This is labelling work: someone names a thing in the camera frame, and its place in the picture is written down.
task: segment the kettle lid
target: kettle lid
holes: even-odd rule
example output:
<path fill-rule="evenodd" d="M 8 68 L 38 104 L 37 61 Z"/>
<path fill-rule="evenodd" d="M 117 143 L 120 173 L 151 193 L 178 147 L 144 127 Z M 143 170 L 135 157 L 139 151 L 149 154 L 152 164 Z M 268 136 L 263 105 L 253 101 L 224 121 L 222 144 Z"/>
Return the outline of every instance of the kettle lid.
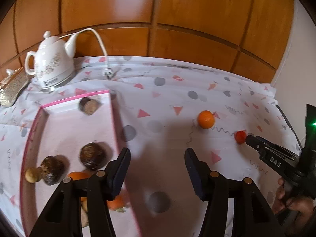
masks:
<path fill-rule="evenodd" d="M 59 38 L 57 36 L 52 36 L 51 37 L 51 32 L 50 31 L 46 31 L 43 35 L 44 37 L 44 41 L 40 43 L 39 45 L 39 50 L 42 48 L 45 48 L 51 44 L 53 44 L 54 42 L 57 42 L 59 40 Z"/>

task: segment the white teapot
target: white teapot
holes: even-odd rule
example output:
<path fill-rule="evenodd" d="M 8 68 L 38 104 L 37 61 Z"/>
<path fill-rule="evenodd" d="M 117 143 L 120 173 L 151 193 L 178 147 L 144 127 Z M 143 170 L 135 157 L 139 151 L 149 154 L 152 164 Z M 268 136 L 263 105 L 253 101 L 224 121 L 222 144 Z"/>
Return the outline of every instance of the white teapot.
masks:
<path fill-rule="evenodd" d="M 29 75 L 36 75 L 43 89 L 53 87 L 68 79 L 75 71 L 73 57 L 75 55 L 75 40 L 73 34 L 67 42 L 52 36 L 50 31 L 43 35 L 37 52 L 28 52 L 25 58 L 25 71 Z M 29 68 L 30 56 L 34 56 L 34 70 Z"/>

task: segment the orange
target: orange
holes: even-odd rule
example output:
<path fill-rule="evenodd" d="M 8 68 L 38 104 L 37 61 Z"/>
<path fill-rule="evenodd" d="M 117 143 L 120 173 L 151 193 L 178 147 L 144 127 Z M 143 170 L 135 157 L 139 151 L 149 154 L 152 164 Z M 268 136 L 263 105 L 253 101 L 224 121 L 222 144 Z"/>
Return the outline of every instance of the orange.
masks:
<path fill-rule="evenodd" d="M 71 172 L 69 173 L 67 176 L 71 177 L 72 180 L 81 180 L 81 179 L 85 179 L 85 178 L 89 178 L 90 175 L 86 172 Z M 87 200 L 86 197 L 80 197 L 81 201 L 85 201 Z"/>
<path fill-rule="evenodd" d="M 235 140 L 237 143 L 242 144 L 246 141 L 247 134 L 244 131 L 238 131 L 235 133 Z"/>
<path fill-rule="evenodd" d="M 197 122 L 200 127 L 208 129 L 214 125 L 215 119 L 210 111 L 202 111 L 197 117 Z"/>
<path fill-rule="evenodd" d="M 109 210 L 113 211 L 120 210 L 125 207 L 125 202 L 120 195 L 116 196 L 115 199 L 112 201 L 107 200 L 106 203 Z"/>

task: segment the kettle spout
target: kettle spout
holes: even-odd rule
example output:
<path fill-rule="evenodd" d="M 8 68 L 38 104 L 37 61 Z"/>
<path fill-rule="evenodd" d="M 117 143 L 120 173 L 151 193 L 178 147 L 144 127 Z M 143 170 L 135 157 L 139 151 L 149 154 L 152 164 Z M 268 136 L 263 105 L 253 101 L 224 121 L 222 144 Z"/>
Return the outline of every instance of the kettle spout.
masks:
<path fill-rule="evenodd" d="M 65 51 L 69 58 L 73 58 L 75 56 L 77 35 L 78 34 L 71 35 L 68 41 L 65 43 Z"/>

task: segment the white tablecloth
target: white tablecloth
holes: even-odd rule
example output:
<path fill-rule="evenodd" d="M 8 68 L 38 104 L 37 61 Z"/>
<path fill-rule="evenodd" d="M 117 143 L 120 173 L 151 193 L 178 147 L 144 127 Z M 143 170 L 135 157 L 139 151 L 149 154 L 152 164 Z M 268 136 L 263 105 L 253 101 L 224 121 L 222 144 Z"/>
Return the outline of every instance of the white tablecloth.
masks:
<path fill-rule="evenodd" d="M 226 178 L 251 177 L 273 203 L 278 175 L 255 150 L 237 145 L 233 133 L 246 130 L 299 153 L 294 133 L 275 106 L 274 88 L 210 67 L 131 56 L 109 57 L 115 76 L 108 81 L 102 76 L 103 59 L 78 58 L 77 75 L 67 85 L 44 93 L 34 81 L 11 108 L 0 108 L 0 209 L 16 232 L 24 235 L 19 181 L 25 142 L 38 107 L 104 89 L 111 89 L 119 145 L 132 152 L 126 183 L 143 236 L 199 233 L 206 202 L 195 196 L 186 172 L 187 147 Z M 203 110 L 214 113 L 212 129 L 197 126 L 196 117 Z M 170 209 L 162 214 L 153 214 L 146 206 L 155 191 L 164 191 L 171 199 Z"/>

